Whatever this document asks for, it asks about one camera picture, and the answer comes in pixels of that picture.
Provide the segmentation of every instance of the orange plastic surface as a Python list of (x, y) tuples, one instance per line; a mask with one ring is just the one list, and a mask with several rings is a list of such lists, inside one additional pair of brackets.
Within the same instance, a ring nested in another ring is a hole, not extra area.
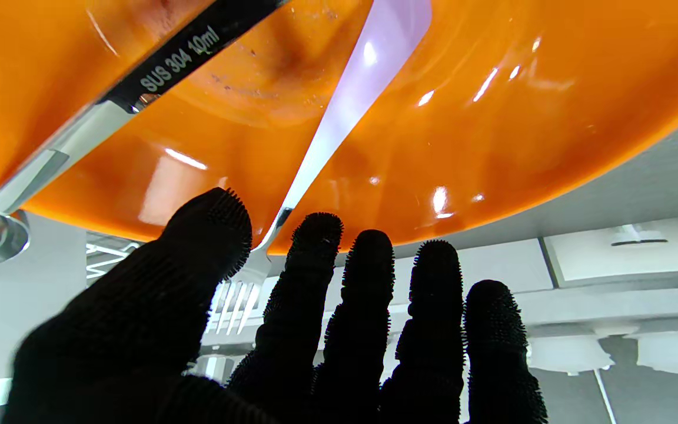
[[(0, 183), (207, 0), (0, 2)], [(678, 1), (433, 0), (422, 43), (293, 212), (395, 244), (473, 228), (603, 174), (678, 127)], [(27, 210), (153, 239), (231, 186), (257, 243), (370, 0), (293, 0), (164, 95)], [(193, 158), (193, 164), (174, 153)]]

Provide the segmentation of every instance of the finger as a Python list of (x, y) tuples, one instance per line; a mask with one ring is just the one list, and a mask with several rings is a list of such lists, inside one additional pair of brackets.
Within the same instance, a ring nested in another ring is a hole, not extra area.
[(159, 241), (201, 281), (221, 281), (237, 273), (250, 255), (250, 216), (233, 191), (213, 188), (182, 205)]
[(342, 224), (312, 214), (294, 230), (284, 271), (271, 292), (255, 349), (234, 370), (229, 388), (283, 422), (304, 419), (321, 334), (326, 289)]
[[(247, 210), (233, 193), (218, 188), (202, 203), (34, 330), (17, 364), (67, 360), (95, 369), (95, 378), (116, 373), (128, 361), (171, 373), (185, 370), (200, 351), (216, 284), (237, 271), (252, 237)], [(185, 254), (185, 244), (199, 251)]]
[(382, 422), (457, 422), (464, 386), (462, 274), (457, 250), (430, 241), (418, 250), (409, 314), (381, 390)]
[(328, 322), (325, 362), (317, 368), (314, 400), (323, 422), (375, 421), (393, 284), (391, 241), (363, 231), (347, 255), (342, 303)]
[(506, 285), (480, 281), (467, 295), (470, 422), (548, 422), (538, 380), (527, 370), (527, 336)]

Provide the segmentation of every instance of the fingertip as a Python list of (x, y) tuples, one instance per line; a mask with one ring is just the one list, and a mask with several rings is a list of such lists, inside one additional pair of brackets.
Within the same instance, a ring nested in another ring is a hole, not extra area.
[(159, 239), (185, 252), (197, 266), (215, 269), (226, 279), (236, 274), (250, 255), (250, 215), (233, 190), (216, 187), (182, 205)]
[(344, 225), (334, 214), (310, 214), (293, 232), (293, 243), (287, 253), (286, 266), (301, 258), (330, 262), (333, 266), (339, 252)]
[(394, 287), (394, 249), (388, 236), (377, 229), (358, 234), (347, 253), (342, 299), (365, 298), (385, 307)]
[(500, 281), (484, 280), (470, 289), (465, 302), (468, 349), (489, 345), (527, 348), (527, 333), (511, 290)]
[(462, 302), (462, 272), (457, 250), (443, 240), (431, 240), (417, 250), (410, 281), (411, 296), (448, 295)]
[(393, 272), (394, 249), (391, 240), (383, 231), (377, 229), (366, 229), (358, 234), (347, 253), (345, 271), (374, 271), (363, 269), (369, 265), (380, 266), (385, 271)]

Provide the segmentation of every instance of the glossy surface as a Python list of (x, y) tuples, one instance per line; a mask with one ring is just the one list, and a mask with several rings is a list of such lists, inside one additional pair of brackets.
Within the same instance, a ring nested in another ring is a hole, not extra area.
[[(371, 2), (293, 0), (36, 196), (26, 209), (150, 239), (232, 186), (271, 225)], [(396, 244), (559, 196), (678, 127), (678, 2), (434, 0), (433, 22), (294, 210)], [(0, 182), (205, 2), (0, 4)]]

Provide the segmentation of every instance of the gloved hand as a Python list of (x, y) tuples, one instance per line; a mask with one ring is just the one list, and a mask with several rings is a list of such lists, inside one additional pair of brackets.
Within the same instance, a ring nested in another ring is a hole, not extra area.
[[(399, 365), (379, 389), (393, 250), (381, 231), (361, 233), (347, 256), (342, 303), (326, 331), (325, 362), (311, 373), (340, 239), (341, 222), (330, 214), (309, 215), (294, 232), (256, 347), (234, 371), (229, 390), (280, 422), (457, 422), (465, 346), (463, 282), (457, 252), (444, 241), (427, 242), (417, 253), (410, 283), (412, 318), (397, 346)], [(467, 305), (470, 422), (546, 422), (509, 290), (496, 281), (479, 282)]]
[[(361, 233), (347, 259), (343, 302), (328, 325), (325, 362), (313, 370), (340, 239), (341, 221), (330, 214), (313, 214), (295, 231), (255, 350), (225, 390), (181, 373), (200, 349), (216, 285), (250, 252), (250, 218), (229, 191), (198, 196), (158, 241), (27, 336), (2, 422), (455, 422), (463, 388), (462, 279), (456, 252), (444, 242), (420, 248), (400, 365), (379, 389), (393, 252), (384, 233)], [(508, 290), (495, 284), (480, 283), (468, 296), (471, 421), (544, 422), (524, 365), (519, 314)]]

